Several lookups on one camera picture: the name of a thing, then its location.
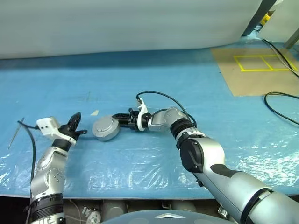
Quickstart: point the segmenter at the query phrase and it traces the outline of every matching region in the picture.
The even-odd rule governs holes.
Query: black cable
[[[30,140],[31,140],[31,143],[32,143],[32,151],[33,151],[33,155],[32,155],[32,165],[31,165],[31,176],[30,176],[30,183],[32,182],[33,180],[33,177],[34,177],[34,167],[35,167],[35,164],[36,164],[36,143],[34,141],[34,138],[33,138],[33,135],[31,133],[31,131],[29,130],[29,128],[33,128],[33,129],[36,129],[35,127],[32,127],[32,126],[29,126],[29,125],[26,125],[20,121],[18,121],[18,123],[25,129],[25,131],[28,133],[29,137],[30,137]],[[31,193],[31,190],[30,190],[30,205],[32,203],[32,193]],[[29,209],[28,209],[28,213],[27,213],[27,218],[26,218],[26,222],[25,224],[27,224],[29,222],[29,217],[30,217],[30,213],[31,213],[31,206],[29,206]]]
[[[290,94],[287,94],[287,93],[284,93],[284,92],[268,92],[268,93],[264,96],[264,102],[265,102],[266,106],[267,106],[271,111],[273,111],[273,112],[276,113],[277,115],[279,115],[279,116],[281,116],[281,117],[283,117],[283,118],[285,118],[285,119],[287,119],[287,120],[289,120],[289,121],[295,123],[296,125],[299,125],[299,122],[297,122],[297,121],[295,121],[295,120],[293,120],[293,119],[291,119],[291,118],[289,118],[289,117],[287,117],[287,116],[285,116],[285,115],[283,115],[283,114],[277,112],[276,110],[274,110],[274,109],[268,104],[267,96],[269,96],[269,95],[278,95],[278,96],[292,97],[292,98],[295,98],[295,99],[299,99],[299,97],[294,96],[294,95],[290,95]]]
[[[287,63],[287,65],[291,68],[291,69],[294,69],[292,66],[291,66],[291,64],[289,63],[289,61],[286,59],[286,57],[272,44],[272,43],[270,43],[269,41],[267,41],[267,40],[265,40],[265,39],[263,39],[263,41],[266,43],[266,44],[268,44],[268,45],[271,45],[278,53],[279,53],[279,55],[283,58],[283,60]],[[296,72],[294,72],[294,71],[292,71],[292,70],[290,70],[295,76],[297,76],[298,78],[299,78],[299,76],[297,75],[297,73]]]
[[[191,121],[191,119],[190,119],[190,115],[187,113],[187,111],[185,110],[185,108],[175,99],[175,98],[173,98],[173,97],[171,97],[171,96],[169,96],[169,95],[167,95],[167,94],[165,94],[165,93],[162,93],[162,92],[157,92],[157,91],[144,91],[144,92],[140,92],[140,93],[138,93],[137,95],[136,95],[136,99],[137,100],[140,100],[140,98],[139,98],[139,96],[140,95],[142,95],[142,94],[145,94],[145,93],[154,93],[154,94],[158,94],[158,95],[161,95],[161,96],[164,96],[164,97],[167,97],[168,99],[171,99],[172,101],[174,101],[181,109],[182,109],[182,111],[183,111],[183,113],[185,114],[185,115],[187,115],[188,116],[188,119],[189,119],[189,121]]]
[[[154,117],[157,113],[159,113],[161,111],[166,111],[166,110],[167,109],[158,110],[158,111],[154,112],[151,116]],[[197,127],[197,123],[196,123],[196,120],[194,119],[194,117],[192,117],[190,114],[188,114],[188,116],[192,119],[194,126]]]

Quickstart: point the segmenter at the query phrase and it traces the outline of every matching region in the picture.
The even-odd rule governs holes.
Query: cardboard sheet
[[[299,94],[298,78],[269,48],[214,48],[213,56],[234,96],[261,96],[270,91]],[[298,71],[299,62],[284,55]]]

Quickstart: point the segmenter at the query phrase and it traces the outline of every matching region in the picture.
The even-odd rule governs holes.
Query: gray cylindrical object
[[[183,211],[196,212],[195,205],[192,201],[172,200],[170,205],[171,205],[172,210],[183,210]]]
[[[104,200],[102,206],[102,221],[123,215],[128,212],[123,200]]]
[[[93,124],[93,134],[100,141],[108,141],[118,134],[120,124],[111,115],[101,117]]]

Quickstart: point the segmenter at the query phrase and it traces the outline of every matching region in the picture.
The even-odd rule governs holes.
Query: clear plastic sheet
[[[105,53],[0,61],[0,194],[29,196],[30,139],[16,121],[34,125],[55,116],[60,124],[81,111],[89,133],[71,147],[64,196],[74,198],[212,198],[181,165],[170,133],[121,129],[109,142],[93,137],[100,116],[127,112],[136,93],[165,92],[224,148],[227,166],[246,171],[286,194],[299,193],[298,127],[277,117],[262,97],[233,97],[209,49]],[[144,95],[150,112],[174,106]],[[298,119],[295,99],[269,103]],[[91,116],[99,110],[98,116]],[[37,160],[52,142],[34,131]]]

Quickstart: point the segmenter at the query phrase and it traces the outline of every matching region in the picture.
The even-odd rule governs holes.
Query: gray machine
[[[137,131],[170,130],[177,144],[184,168],[192,172],[201,187],[207,188],[218,203],[240,224],[298,224],[299,203],[253,176],[228,169],[221,145],[197,129],[196,122],[184,110],[169,108],[148,113],[142,98],[137,97],[138,111],[101,118],[93,126],[100,140],[116,136],[120,127]],[[52,130],[62,129],[57,126]],[[49,135],[52,147],[41,158],[31,183],[33,202],[31,218],[34,224],[64,224],[62,210],[63,171],[67,151],[78,138]],[[105,224],[228,224],[230,221],[179,210],[147,210],[121,215]]]

